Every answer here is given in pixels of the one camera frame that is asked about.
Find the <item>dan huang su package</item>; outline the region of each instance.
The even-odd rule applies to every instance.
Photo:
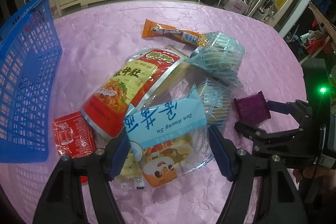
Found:
[[[124,124],[152,188],[186,175],[207,159],[207,120],[195,86],[182,99],[143,110],[130,105]]]

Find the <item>purple candy wrapper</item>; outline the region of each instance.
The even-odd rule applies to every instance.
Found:
[[[239,120],[250,126],[255,126],[271,119],[263,92],[260,91],[249,97],[234,99],[234,104],[239,115]]]

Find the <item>red snack bag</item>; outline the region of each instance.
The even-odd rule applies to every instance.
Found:
[[[52,123],[58,155],[70,155],[72,158],[85,157],[96,150],[92,128],[80,111],[57,118]]]
[[[194,48],[202,46],[202,35],[198,32],[188,31],[173,26],[156,23],[146,19],[143,27],[142,37],[169,37],[175,40],[190,45]]]
[[[152,49],[129,61],[83,105],[81,113],[103,138],[118,136],[131,103],[142,106],[184,58],[170,50]]]

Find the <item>blue gripper pad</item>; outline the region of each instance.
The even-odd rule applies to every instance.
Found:
[[[125,134],[111,160],[111,170],[109,175],[112,180],[120,174],[130,149],[131,145],[127,134]]]
[[[223,138],[222,134],[216,126],[210,126],[208,129],[209,133],[209,143],[210,148],[215,156],[217,165],[221,174],[226,177],[229,181],[234,180],[234,174],[232,173],[231,165],[234,161],[234,151],[232,151],[232,146],[234,150],[236,149],[230,140]],[[228,145],[229,154],[227,153],[224,146]]]

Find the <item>pink tablecloth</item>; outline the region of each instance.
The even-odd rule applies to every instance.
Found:
[[[301,67],[277,32],[268,25],[242,15],[208,6],[165,1],[124,2],[83,10],[55,20],[63,55],[52,89],[49,110],[50,155],[41,164],[1,164],[0,184],[14,208],[31,223],[43,187],[58,156],[51,121],[75,112],[107,77],[119,70],[126,58],[143,47],[174,45],[186,53],[191,49],[168,38],[142,39],[145,19],[197,32],[221,31],[236,38],[246,49],[239,70],[244,89],[237,97],[260,90],[266,99],[279,102],[305,100]],[[239,137],[230,112],[224,136],[237,148],[251,151],[252,142]],[[263,124],[268,132],[297,126],[291,117],[273,114]],[[141,190],[112,191],[126,223],[215,223],[226,201],[231,183],[219,172],[216,162],[165,187],[158,188],[151,202]],[[257,197],[257,183],[251,196],[246,222],[251,223]],[[89,189],[83,186],[90,223],[96,223]]]

